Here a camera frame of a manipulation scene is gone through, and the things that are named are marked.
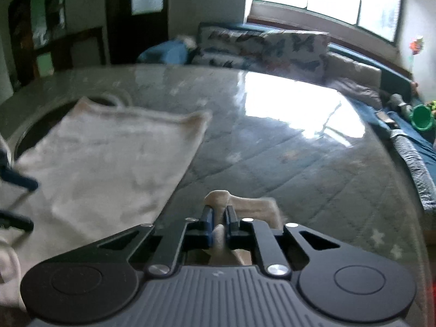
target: beige cushion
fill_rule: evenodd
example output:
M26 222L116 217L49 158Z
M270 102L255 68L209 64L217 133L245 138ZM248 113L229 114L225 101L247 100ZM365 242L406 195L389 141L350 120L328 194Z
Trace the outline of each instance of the beige cushion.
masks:
M327 53L327 58L327 79L347 77L359 85L380 88L380 69L332 52Z
M344 96L348 96L363 102L376 110L382 109L382 101L377 89L357 84L355 81L346 77L338 77L326 80L326 87L339 91Z

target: window frame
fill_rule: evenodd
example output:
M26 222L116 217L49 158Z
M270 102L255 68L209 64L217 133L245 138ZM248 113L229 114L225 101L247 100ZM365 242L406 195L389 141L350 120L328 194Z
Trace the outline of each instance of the window frame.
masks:
M402 22L404 0L400 0L400 10L399 10L399 12L398 12L397 26L396 26L396 28L395 28L394 40L393 40L393 41L390 41L389 39L386 39L386 38L384 38L384 37L382 37L382 36L379 36L377 33L374 33L374 32L372 32L372 31L370 31L369 29L366 29L366 28L364 28L364 27L359 26L359 20L360 20L360 12L361 12L362 0L360 0L360 2L359 2L359 9L358 9L358 15L357 15L357 21L356 21L356 24L350 24L350 23L347 23L347 22L341 21L340 19L337 19L337 18L334 18L334 17L330 17L330 16L324 15L324 14L319 13L319 12L315 12L315 11L308 10L308 9L307 9L307 6L306 6L305 8L302 8L302 7L292 6L292 5L285 5L285 4L282 4L282 3L279 3L279 2L272 2L272 1L265 1L265 0L253 0L253 1L260 1L260 2L266 2L266 3L276 4L276 5L280 5L280 6L284 6L284 7L291 7L291 8L294 8L294 9L298 10L298 11L304 11L305 13L311 13L311 14L314 14L314 15L319 16L319 17L321 17L321 18L329 18L329 19L332 19L332 20L335 21L335 22L337 21L338 23L341 23L341 24L344 23L344 24L346 24L347 26L351 26L351 27L357 28L357 29L360 30L360 31L366 32L366 33L368 33L368 34L370 34L370 35L372 35L372 36L374 36L374 37L377 37L377 38L383 40L384 42L386 42L386 43L392 45L393 47L396 47L397 44L398 44L399 28L400 28L400 26L401 26L401 22Z

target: dark wooden door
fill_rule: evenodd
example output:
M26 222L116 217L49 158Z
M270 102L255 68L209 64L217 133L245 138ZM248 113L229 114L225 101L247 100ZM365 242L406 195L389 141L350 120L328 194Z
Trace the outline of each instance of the dark wooden door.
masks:
M106 0L112 64L134 63L145 49L168 40L168 0L153 13L132 13L132 0Z

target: silver screw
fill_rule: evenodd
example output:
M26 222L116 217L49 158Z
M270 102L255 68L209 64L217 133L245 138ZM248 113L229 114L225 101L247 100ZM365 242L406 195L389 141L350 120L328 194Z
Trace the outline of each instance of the silver screw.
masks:
M267 268L267 272L272 275L286 275L289 273L289 268L283 264L271 264Z
M153 264L148 267L148 271L153 275L165 275L169 273L169 267L165 264Z

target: door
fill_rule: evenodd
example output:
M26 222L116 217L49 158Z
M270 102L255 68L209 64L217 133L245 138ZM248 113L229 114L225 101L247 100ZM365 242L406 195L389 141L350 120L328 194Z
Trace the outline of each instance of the door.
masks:
M168 0L106 0L106 19L112 64L134 63L168 40Z

